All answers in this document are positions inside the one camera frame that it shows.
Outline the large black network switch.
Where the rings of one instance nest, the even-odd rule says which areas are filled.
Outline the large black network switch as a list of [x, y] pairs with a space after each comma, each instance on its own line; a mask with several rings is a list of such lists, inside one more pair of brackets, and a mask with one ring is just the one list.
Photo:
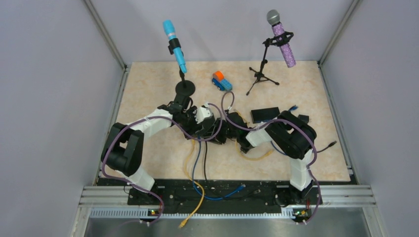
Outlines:
[[216, 128], [216, 119], [205, 119], [193, 128], [193, 135], [196, 138], [206, 139], [213, 135]]

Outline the small black ribbed network switch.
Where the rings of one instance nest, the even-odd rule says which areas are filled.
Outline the small black ribbed network switch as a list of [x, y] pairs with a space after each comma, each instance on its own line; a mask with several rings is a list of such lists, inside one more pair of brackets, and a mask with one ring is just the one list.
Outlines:
[[275, 119], [280, 114], [280, 110], [278, 107], [255, 109], [251, 110], [250, 114], [252, 122], [256, 124]]

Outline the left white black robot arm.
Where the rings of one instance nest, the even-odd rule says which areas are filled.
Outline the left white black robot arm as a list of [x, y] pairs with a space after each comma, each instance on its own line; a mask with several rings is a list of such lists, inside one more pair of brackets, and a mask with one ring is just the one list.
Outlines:
[[118, 172], [121, 180], [138, 186], [140, 198], [146, 204], [158, 199], [155, 180], [141, 167], [143, 145], [156, 133], [174, 125], [188, 139], [212, 139], [220, 131], [211, 111], [212, 104], [194, 106], [189, 96], [176, 95], [167, 105], [160, 105], [150, 115], [138, 121], [112, 125], [101, 155], [103, 167]]

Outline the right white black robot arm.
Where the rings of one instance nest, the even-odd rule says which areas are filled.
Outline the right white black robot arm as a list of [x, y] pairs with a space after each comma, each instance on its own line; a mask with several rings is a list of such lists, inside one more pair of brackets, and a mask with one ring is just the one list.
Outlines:
[[289, 111], [282, 111], [275, 118], [250, 127], [238, 112], [224, 112], [223, 118], [217, 118], [205, 138], [213, 135], [221, 125], [219, 133], [210, 140], [215, 144], [224, 144], [226, 140], [237, 141], [242, 153], [264, 143], [275, 143], [288, 156], [291, 165], [290, 198], [295, 203], [304, 203], [310, 196], [309, 188], [313, 178], [308, 168], [312, 161], [315, 130]]

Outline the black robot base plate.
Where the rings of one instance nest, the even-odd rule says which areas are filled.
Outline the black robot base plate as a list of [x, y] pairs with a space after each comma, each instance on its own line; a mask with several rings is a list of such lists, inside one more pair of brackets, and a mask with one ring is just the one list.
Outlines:
[[300, 194], [288, 181], [158, 179], [151, 194], [128, 189], [128, 184], [99, 178], [99, 186], [122, 186], [132, 206], [152, 206], [149, 215], [163, 214], [264, 214], [280, 213], [296, 205], [298, 215], [304, 209], [323, 204], [316, 186]]

